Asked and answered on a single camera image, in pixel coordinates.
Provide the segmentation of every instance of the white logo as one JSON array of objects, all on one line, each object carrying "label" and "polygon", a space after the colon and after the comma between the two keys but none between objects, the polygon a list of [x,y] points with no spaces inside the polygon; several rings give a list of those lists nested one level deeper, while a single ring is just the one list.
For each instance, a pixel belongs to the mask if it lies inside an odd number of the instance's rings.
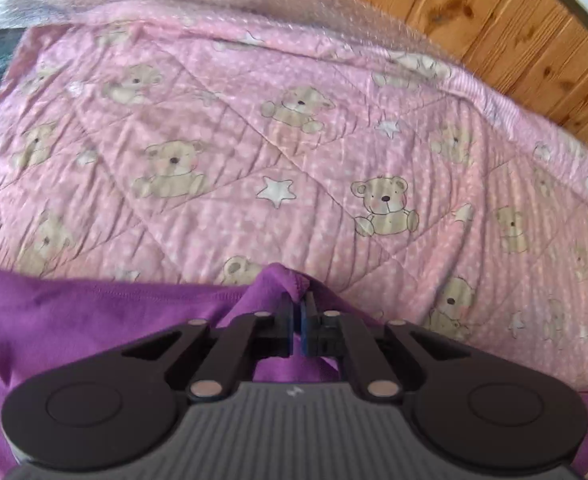
[{"label": "white logo", "polygon": [[305,392],[298,386],[294,386],[291,390],[287,390],[287,394],[290,397],[296,397],[298,394],[304,394]]}]

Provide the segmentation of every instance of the purple fabric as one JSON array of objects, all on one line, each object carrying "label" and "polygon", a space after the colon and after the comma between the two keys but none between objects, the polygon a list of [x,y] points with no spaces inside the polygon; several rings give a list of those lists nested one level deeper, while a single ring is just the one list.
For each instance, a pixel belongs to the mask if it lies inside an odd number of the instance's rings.
[{"label": "purple fabric", "polygon": [[[272,264],[251,286],[140,285],[78,280],[46,281],[0,271],[0,410],[8,392],[50,368],[179,324],[205,317],[218,326],[256,310],[273,311],[285,292],[299,301],[312,290],[322,310],[359,314],[321,283]],[[336,370],[322,359],[292,356],[258,363],[257,381],[330,381]],[[584,395],[588,406],[588,393]],[[0,429],[0,477],[15,465]],[[588,471],[588,435],[574,463]]]}]

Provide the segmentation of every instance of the wooden floor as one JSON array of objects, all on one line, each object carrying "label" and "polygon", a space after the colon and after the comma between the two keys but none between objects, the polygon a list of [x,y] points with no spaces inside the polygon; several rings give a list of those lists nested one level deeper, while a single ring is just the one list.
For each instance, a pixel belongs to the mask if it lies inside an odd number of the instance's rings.
[{"label": "wooden floor", "polygon": [[588,32],[558,0],[365,0],[588,144]]}]

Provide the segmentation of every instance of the quilted fabric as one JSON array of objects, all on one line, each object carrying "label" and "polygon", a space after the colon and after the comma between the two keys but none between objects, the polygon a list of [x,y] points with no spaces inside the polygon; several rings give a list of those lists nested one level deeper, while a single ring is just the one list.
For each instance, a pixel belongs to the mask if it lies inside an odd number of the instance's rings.
[{"label": "quilted fabric", "polygon": [[588,386],[588,152],[461,68],[130,2],[29,30],[0,88],[0,268],[249,283]]}]

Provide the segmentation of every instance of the purple garment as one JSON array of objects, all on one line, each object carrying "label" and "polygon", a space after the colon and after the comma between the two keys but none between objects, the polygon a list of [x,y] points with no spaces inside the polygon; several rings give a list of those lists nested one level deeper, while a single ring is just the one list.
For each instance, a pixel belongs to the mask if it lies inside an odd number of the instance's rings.
[{"label": "purple garment", "polygon": [[[372,321],[321,283],[279,264],[266,267],[253,285],[237,287],[47,281],[0,271],[0,410],[12,388],[50,368],[186,319],[204,317],[226,326],[240,314],[272,312],[284,292],[300,301],[307,290],[321,310],[353,312]],[[331,381],[337,372],[322,359],[294,355],[260,361],[254,379]],[[588,394],[585,400],[588,405]],[[14,465],[0,429],[0,477]],[[588,435],[575,465],[581,473],[588,471]]]}]

